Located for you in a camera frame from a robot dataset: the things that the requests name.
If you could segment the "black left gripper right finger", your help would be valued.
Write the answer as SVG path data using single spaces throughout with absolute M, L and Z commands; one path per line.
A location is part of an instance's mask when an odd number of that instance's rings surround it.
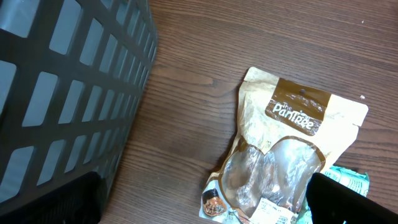
M 314 224 L 397 224 L 397 214 L 331 178 L 315 173 L 306 198 Z

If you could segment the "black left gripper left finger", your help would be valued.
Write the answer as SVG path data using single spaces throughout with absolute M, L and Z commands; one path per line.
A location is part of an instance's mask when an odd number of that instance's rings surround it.
M 106 179 L 89 172 L 66 185 L 1 215 L 2 224 L 98 224 L 108 199 Z

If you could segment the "teal white wet wipes pack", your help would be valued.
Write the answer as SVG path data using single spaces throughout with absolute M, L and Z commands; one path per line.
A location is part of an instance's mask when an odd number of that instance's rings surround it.
M 353 170 L 344 167 L 331 166 L 328 170 L 322 172 L 325 176 L 333 179 L 339 184 L 367 197 L 370 179 L 367 173 L 359 174 Z M 312 213 L 308 206 L 307 198 L 305 197 L 302 203 L 302 208 L 298 213 L 296 224 L 312 224 Z

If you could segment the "brown white snack packet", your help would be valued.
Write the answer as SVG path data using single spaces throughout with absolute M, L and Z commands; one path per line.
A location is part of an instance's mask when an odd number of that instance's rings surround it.
M 218 223 L 296 223 L 315 173 L 354 143 L 368 107 L 248 69 L 239 88 L 237 133 L 210 175 L 199 216 Z

